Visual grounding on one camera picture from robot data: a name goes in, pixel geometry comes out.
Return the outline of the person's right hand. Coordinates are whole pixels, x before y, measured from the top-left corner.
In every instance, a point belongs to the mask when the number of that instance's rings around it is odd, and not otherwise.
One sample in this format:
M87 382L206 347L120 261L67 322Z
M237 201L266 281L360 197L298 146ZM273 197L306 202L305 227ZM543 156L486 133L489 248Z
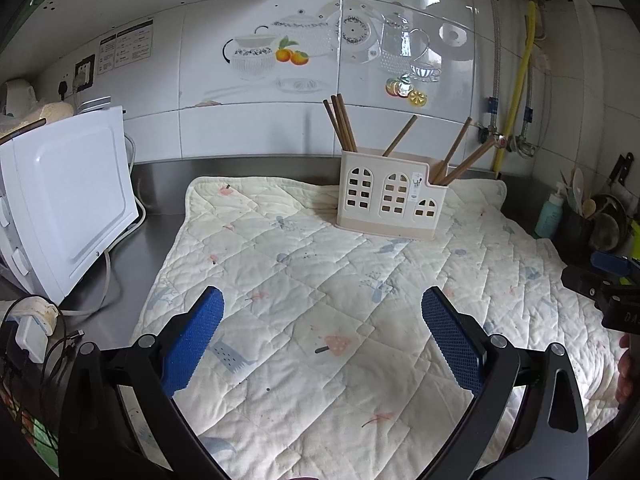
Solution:
M623 334L623 336L620 337L620 348L624 349L625 352L617 365L618 377L615 399L618 404L624 405L631 396L632 389L634 388L634 381L631 377L632 359L629 353L630 336L628 334Z

